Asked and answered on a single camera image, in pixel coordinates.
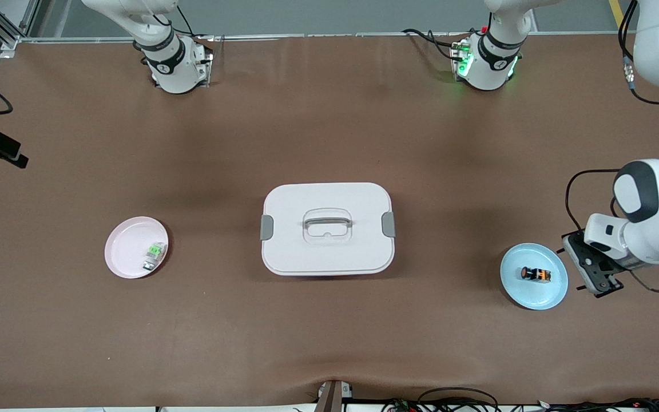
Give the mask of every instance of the light blue plate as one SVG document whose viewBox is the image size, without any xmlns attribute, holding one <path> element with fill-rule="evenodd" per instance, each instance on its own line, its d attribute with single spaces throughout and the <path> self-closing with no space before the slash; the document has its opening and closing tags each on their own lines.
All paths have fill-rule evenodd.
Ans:
<svg viewBox="0 0 659 412">
<path fill-rule="evenodd" d="M 523 266 L 551 271 L 551 281 L 539 283 L 523 279 Z M 500 264 L 500 279 L 515 302 L 532 310 L 555 307 L 568 289 L 568 274 L 559 256 L 536 243 L 521 243 L 507 251 Z"/>
</svg>

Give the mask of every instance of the box lid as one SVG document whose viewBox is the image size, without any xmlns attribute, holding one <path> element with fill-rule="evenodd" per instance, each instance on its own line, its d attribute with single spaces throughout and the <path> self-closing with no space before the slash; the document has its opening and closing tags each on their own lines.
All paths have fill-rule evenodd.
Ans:
<svg viewBox="0 0 659 412">
<path fill-rule="evenodd" d="M 282 185 L 261 219 L 264 264 L 286 276 L 374 274 L 395 253 L 387 191 L 375 183 Z"/>
</svg>

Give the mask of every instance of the plate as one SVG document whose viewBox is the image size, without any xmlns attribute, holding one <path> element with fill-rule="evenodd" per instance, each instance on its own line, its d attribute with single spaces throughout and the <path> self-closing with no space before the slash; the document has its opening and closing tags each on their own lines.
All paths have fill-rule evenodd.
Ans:
<svg viewBox="0 0 659 412">
<path fill-rule="evenodd" d="M 521 270 L 525 266 L 551 271 L 551 281 L 541 283 L 523 279 Z M 521 243 L 510 248 L 500 264 L 500 279 L 507 294 L 531 310 L 555 307 L 568 290 L 568 274 L 559 256 L 536 243 Z"/>
<path fill-rule="evenodd" d="M 156 219 L 139 216 L 128 219 L 118 225 L 105 242 L 105 264 L 116 276 L 125 279 L 137 279 L 156 271 L 147 271 L 142 266 L 149 246 L 157 242 L 165 243 L 166 255 L 169 246 L 167 229 Z"/>
</svg>

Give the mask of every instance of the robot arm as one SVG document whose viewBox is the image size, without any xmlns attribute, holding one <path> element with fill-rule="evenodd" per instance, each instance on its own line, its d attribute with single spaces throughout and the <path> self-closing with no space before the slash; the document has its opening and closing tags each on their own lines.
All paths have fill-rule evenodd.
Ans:
<svg viewBox="0 0 659 412">
<path fill-rule="evenodd" d="M 634 60 L 642 77 L 659 86 L 659 0 L 639 5 Z M 593 214 L 583 236 L 564 239 L 586 288 L 597 296 L 622 288 L 614 274 L 659 264 L 659 159 L 626 164 L 613 191 L 625 218 Z"/>
<path fill-rule="evenodd" d="M 166 92 L 185 93 L 209 81 L 209 62 L 204 45 L 177 36 L 167 13 L 177 0 L 83 0 L 86 7 L 112 19 L 134 38 L 144 52 L 152 78 Z"/>
<path fill-rule="evenodd" d="M 456 50 L 454 62 L 458 79 L 481 90 L 494 90 L 513 75 L 520 47 L 533 28 L 533 8 L 555 5 L 562 0 L 485 0 L 490 26 L 485 33 L 472 33 Z"/>
</svg>

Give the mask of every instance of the brown mat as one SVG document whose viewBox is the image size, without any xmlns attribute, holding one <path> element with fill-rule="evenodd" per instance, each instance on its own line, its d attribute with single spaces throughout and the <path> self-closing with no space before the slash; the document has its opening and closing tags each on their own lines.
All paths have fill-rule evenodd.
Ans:
<svg viewBox="0 0 659 412">
<path fill-rule="evenodd" d="M 560 247 L 568 178 L 659 156 L 659 107 L 633 99 L 614 36 L 533 37 L 496 92 L 450 79 L 400 37 L 217 47 L 214 83 L 170 96 L 128 44 L 21 45 L 0 67 L 0 407 L 306 402 L 328 378 L 357 397 L 435 386 L 502 402 L 659 397 L 659 295 L 629 276 L 600 300 L 514 307 L 497 264 Z M 659 91 L 639 81 L 641 93 Z M 298 280 L 264 268 L 259 216 L 284 183 L 389 191 L 397 253 L 382 274 Z M 588 175 L 574 213 L 607 211 Z M 102 258 L 119 222 L 172 231 L 154 276 Z M 643 271 L 659 287 L 659 267 Z"/>
</svg>

